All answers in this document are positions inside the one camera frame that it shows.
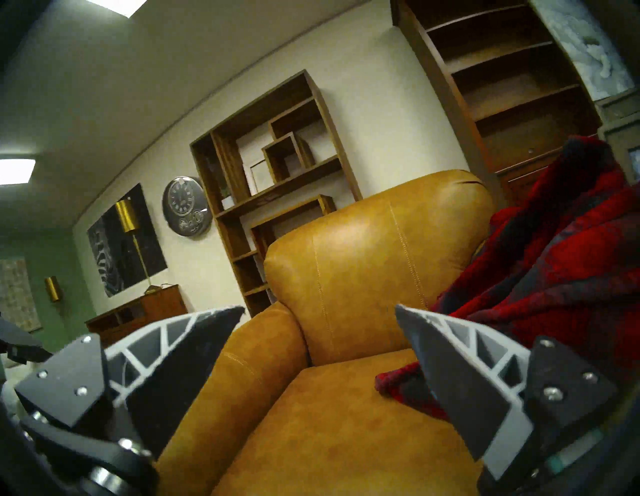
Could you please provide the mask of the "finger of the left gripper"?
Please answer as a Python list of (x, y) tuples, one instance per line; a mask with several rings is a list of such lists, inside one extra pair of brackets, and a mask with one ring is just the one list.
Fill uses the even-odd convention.
[(16, 324), (1, 318), (1, 354), (7, 354), (13, 362), (25, 365), (27, 362), (46, 362), (53, 354), (42, 343)]

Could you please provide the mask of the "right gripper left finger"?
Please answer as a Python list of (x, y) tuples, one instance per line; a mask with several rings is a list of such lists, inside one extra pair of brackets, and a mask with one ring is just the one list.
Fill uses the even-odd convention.
[(107, 348), (86, 333), (35, 365), (16, 396), (58, 428), (128, 438), (158, 458), (244, 314), (226, 306), (170, 317)]

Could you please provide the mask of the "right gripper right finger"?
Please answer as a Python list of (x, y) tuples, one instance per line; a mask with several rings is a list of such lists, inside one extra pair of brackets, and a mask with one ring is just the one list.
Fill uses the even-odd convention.
[(602, 439), (619, 389), (549, 335), (523, 347), (489, 326), (404, 305), (425, 385), (489, 480), (555, 476)]

